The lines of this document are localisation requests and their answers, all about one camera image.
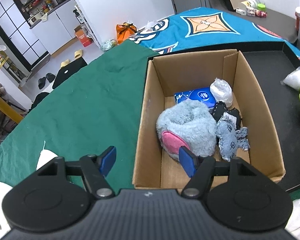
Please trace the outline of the yellow slipper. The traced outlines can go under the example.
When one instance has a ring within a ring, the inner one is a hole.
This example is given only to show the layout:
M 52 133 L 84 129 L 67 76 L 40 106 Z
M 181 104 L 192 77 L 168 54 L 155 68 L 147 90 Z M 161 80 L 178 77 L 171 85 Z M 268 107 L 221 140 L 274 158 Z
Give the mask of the yellow slipper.
M 75 59 L 79 59 L 82 56 L 83 56 L 83 50 L 82 49 L 75 51 Z
M 63 61 L 63 62 L 61 63 L 60 68 L 62 69 L 63 67 L 67 66 L 69 63 L 70 63 L 70 60 L 69 60 L 69 59 Z

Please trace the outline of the black slipper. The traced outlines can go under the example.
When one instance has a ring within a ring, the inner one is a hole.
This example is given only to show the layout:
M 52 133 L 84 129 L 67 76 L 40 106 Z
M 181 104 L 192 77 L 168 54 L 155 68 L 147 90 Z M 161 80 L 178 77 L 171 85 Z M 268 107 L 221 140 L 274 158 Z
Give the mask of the black slipper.
M 47 73 L 45 77 L 46 77 L 46 79 L 48 80 L 49 83 L 52 83 L 56 78 L 56 76 L 52 73 Z
M 38 80 L 38 88 L 43 89 L 45 87 L 46 77 L 42 77 Z

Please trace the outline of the yellow slipper far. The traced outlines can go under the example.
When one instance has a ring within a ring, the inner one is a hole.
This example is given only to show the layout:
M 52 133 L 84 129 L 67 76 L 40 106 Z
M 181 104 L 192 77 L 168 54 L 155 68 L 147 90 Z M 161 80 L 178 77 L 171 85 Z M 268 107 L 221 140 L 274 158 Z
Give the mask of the yellow slipper far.
M 83 50 L 82 49 L 75 51 L 75 59 L 79 59 L 82 56 L 83 56 Z

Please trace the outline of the blue patterned blanket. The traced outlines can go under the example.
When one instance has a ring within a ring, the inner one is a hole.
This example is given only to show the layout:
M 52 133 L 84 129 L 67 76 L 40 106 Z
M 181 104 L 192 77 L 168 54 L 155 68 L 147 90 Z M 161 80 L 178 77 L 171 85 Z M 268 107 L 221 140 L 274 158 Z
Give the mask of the blue patterned blanket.
M 263 26 L 217 9 L 191 9 L 151 24 L 129 39 L 161 54 L 226 43 L 284 42 L 300 59 L 300 50 Z

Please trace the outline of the light blue fluffy slipper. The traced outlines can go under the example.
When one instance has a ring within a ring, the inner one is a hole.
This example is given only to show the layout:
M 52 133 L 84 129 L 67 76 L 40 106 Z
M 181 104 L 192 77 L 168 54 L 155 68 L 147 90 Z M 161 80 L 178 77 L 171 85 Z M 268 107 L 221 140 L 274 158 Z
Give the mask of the light blue fluffy slipper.
M 185 100 L 164 110 L 157 119 L 156 129 L 162 148 L 175 161 L 179 161 L 182 146 L 199 157 L 209 157 L 215 152 L 216 121 L 203 102 Z

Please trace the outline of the yellow slipper near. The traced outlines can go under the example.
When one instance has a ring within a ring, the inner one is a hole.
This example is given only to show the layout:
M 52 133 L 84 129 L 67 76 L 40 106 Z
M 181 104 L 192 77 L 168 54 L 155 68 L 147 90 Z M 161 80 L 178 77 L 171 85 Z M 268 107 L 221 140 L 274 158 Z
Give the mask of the yellow slipper near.
M 62 69 L 63 67 L 67 66 L 69 63 L 70 63 L 70 60 L 69 60 L 69 59 L 63 61 L 63 62 L 61 63 L 60 68 Z

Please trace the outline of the white kitchen cabinet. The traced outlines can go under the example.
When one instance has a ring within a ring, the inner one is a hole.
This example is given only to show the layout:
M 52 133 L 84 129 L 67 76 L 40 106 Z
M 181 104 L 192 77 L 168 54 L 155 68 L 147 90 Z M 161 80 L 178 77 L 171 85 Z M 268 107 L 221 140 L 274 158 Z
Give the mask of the white kitchen cabinet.
M 75 29 L 81 25 L 74 13 L 76 5 L 75 0 L 66 0 L 49 11 L 45 21 L 40 19 L 30 28 L 52 57 L 76 38 Z

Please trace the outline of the orange gift bag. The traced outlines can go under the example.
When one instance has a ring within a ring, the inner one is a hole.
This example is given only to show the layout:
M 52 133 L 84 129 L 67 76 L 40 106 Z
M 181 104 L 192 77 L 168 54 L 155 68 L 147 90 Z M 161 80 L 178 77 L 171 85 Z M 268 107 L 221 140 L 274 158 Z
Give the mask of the orange gift bag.
M 131 35 L 138 32 L 137 27 L 132 23 L 123 23 L 116 25 L 116 40 L 118 44 L 128 39 Z

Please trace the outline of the blue denim plush toy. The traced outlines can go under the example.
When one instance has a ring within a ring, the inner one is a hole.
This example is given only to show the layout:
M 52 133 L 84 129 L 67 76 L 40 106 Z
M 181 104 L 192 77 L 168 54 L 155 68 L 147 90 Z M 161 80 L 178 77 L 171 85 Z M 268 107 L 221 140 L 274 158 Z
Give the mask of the blue denim plush toy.
M 218 147 L 221 158 L 230 161 L 236 156 L 238 148 L 248 151 L 248 128 L 236 129 L 235 124 L 228 116 L 221 117 L 216 124 L 216 135 L 219 139 Z

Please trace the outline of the clear bag white stuffing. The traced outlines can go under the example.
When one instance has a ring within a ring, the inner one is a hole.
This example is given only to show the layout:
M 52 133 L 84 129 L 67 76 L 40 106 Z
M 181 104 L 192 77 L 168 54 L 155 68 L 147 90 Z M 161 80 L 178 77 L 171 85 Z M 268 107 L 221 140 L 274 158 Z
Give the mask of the clear bag white stuffing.
M 288 74 L 282 81 L 282 85 L 287 85 L 294 90 L 300 90 L 300 67 Z

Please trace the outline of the red plush toy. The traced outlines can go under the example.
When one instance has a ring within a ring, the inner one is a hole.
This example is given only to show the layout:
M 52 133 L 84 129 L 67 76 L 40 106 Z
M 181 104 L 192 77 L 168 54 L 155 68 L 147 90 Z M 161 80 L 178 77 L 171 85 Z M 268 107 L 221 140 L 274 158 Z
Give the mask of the red plush toy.
M 267 12 L 262 10 L 255 10 L 255 16 L 259 18 L 267 18 Z

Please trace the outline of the blue tissue pack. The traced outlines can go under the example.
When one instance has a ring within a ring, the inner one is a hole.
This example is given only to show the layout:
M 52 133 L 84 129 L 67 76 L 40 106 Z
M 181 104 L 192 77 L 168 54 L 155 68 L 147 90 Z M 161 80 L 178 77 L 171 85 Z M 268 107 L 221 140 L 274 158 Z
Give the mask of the blue tissue pack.
M 175 103 L 179 104 L 185 100 L 196 100 L 206 104 L 208 108 L 213 108 L 216 104 L 215 97 L 209 87 L 198 88 L 174 94 Z

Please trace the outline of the green cloth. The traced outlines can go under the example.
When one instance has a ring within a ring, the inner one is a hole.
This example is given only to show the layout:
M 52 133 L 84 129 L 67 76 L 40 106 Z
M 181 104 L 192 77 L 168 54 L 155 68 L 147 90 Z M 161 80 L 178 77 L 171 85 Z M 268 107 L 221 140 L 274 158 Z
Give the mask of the green cloth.
M 117 150 L 111 187 L 132 188 L 141 107 L 150 57 L 125 41 L 73 74 L 43 99 L 0 144 L 0 182 L 15 186 L 47 149 L 67 161 Z

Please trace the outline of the brown cardboard box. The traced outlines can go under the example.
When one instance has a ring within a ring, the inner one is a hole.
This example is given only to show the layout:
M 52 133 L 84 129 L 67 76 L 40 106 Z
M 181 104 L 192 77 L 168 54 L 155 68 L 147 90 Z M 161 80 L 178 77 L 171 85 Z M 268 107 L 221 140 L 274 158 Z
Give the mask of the brown cardboard box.
M 185 146 L 196 155 L 228 160 L 219 151 L 216 120 L 204 102 L 177 103 L 179 92 L 207 97 L 215 80 L 226 81 L 238 110 L 245 146 L 230 149 L 274 182 L 286 170 L 279 137 L 262 89 L 241 51 L 235 49 L 159 55 L 148 61 L 136 145 L 133 185 L 137 189 L 182 189 L 189 176 L 179 163 Z

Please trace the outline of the black laptop bag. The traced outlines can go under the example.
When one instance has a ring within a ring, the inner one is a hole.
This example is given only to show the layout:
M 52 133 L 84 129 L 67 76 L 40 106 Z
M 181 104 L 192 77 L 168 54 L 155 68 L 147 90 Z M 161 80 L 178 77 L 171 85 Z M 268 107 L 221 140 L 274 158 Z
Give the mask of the black laptop bag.
M 77 73 L 81 68 L 87 66 L 88 64 L 86 61 L 80 57 L 79 59 L 76 59 L 69 64 L 67 64 L 65 67 L 61 68 L 57 76 L 55 78 L 55 81 L 52 85 L 52 88 L 55 89 L 59 85 L 61 85 L 65 80 L 67 80 L 69 77 Z

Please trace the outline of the orange cardboard box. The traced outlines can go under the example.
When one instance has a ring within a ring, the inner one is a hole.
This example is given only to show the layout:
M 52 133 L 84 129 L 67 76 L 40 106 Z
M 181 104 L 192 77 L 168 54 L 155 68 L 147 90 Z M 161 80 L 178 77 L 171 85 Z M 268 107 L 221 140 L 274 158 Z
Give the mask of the orange cardboard box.
M 83 47 L 87 47 L 93 43 L 93 39 L 88 36 L 88 31 L 83 25 L 77 26 L 75 29 L 75 36 L 81 42 Z

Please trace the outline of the black slipper left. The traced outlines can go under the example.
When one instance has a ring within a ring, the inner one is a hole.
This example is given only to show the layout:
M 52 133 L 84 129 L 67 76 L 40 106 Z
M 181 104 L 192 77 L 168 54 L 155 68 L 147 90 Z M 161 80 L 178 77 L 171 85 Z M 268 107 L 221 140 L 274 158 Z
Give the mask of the black slipper left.
M 46 77 L 42 77 L 38 80 L 38 88 L 43 89 L 45 87 Z

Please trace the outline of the black white patterned cloth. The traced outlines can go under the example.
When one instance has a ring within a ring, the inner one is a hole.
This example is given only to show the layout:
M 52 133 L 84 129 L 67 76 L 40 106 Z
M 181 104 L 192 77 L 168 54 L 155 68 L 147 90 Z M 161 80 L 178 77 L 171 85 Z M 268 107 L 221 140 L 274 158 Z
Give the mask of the black white patterned cloth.
M 228 117 L 233 122 L 236 130 L 241 127 L 242 119 L 239 110 L 236 108 L 228 109 L 226 104 L 222 101 L 215 104 L 211 114 L 216 122 L 218 122 L 222 117 Z

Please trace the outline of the green plastic cup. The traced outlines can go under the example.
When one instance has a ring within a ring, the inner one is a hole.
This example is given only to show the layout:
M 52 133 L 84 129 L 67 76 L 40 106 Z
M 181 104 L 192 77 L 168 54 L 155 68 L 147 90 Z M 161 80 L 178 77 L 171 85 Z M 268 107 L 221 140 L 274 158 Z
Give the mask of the green plastic cup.
M 263 3 L 257 3 L 257 10 L 266 12 L 266 5 Z

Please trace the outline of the white soft bundle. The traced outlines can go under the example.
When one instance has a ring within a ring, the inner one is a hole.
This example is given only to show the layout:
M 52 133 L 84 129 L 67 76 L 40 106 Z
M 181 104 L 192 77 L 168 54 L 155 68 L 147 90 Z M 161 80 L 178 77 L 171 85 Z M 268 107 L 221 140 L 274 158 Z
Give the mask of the white soft bundle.
M 215 98 L 216 102 L 223 102 L 228 108 L 232 106 L 232 88 L 225 80 L 215 78 L 213 83 L 210 85 L 210 92 Z

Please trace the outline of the black slipper right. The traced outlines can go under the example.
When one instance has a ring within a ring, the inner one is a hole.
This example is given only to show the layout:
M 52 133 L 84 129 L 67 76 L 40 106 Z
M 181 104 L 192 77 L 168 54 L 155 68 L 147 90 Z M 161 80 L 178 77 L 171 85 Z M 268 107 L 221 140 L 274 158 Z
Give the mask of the black slipper right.
M 56 78 L 56 76 L 52 73 L 47 73 L 45 77 L 46 77 L 46 79 L 48 80 L 49 83 L 52 83 Z

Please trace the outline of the black shallow tray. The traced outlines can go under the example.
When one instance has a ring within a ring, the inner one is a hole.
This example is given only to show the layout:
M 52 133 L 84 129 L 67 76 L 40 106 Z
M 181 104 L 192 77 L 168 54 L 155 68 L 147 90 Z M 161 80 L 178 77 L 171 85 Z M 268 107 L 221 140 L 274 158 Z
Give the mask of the black shallow tray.
M 176 92 L 226 80 L 233 107 L 248 128 L 249 151 L 237 156 L 292 192 L 300 187 L 300 101 L 281 80 L 300 67 L 296 53 L 283 41 L 218 44 L 151 57 L 148 61 L 133 185 L 181 189 L 189 178 L 162 149 L 156 123 L 175 104 Z

